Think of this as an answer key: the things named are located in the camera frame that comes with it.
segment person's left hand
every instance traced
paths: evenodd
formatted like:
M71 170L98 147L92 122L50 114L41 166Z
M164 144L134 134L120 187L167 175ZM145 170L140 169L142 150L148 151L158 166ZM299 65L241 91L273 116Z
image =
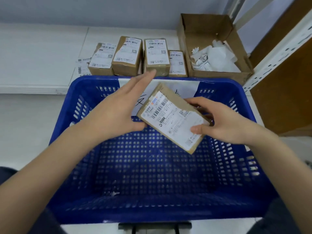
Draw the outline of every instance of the person's left hand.
M156 70L152 70L132 77L127 84L100 102L77 125L80 124L84 132L97 144L125 133L143 130L146 124L133 122L131 112L155 74Z

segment dark pants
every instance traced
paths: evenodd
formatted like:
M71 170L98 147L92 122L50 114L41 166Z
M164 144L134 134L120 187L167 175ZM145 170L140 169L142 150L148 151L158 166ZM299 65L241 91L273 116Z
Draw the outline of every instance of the dark pants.
M0 185L17 171L0 167ZM29 234L66 234L53 214L46 208L29 231ZM283 201L274 200L264 218L250 229L248 234L300 234L291 214Z

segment hand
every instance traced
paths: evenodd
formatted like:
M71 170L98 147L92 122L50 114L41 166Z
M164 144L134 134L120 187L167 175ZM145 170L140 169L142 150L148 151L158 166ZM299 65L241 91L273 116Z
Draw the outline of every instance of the hand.
M100 102L78 124L84 126L97 144L122 134L143 130L146 124L133 122L131 112L155 74L156 70L153 70L132 77L127 84Z
M191 127L194 134L206 134L212 138L233 144L251 145L253 140L266 129L257 123L243 117L228 106L206 99L204 97L185 99L200 111L206 111L213 116L214 126L197 125Z

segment qr code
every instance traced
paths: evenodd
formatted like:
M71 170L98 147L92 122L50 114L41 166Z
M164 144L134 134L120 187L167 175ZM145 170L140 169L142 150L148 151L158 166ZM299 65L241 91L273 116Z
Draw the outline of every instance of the qr code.
M180 113L182 116L186 117L186 116L188 115L189 111L181 110L181 111L179 111L179 113Z
M190 146L190 145L193 144L193 141L191 141L190 139L188 139L187 141L185 141L185 144L186 144L187 146Z

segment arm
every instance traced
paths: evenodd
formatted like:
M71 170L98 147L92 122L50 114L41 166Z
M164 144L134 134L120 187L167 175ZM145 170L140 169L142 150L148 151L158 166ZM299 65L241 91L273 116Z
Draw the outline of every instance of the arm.
M302 233L312 230L312 170L270 130L244 118L228 106L202 97L186 100L213 115L212 127L191 128L218 140L250 147L263 171L286 204Z
M143 130L131 112L156 71L133 77L0 186L0 230L27 233L76 164L104 140Z

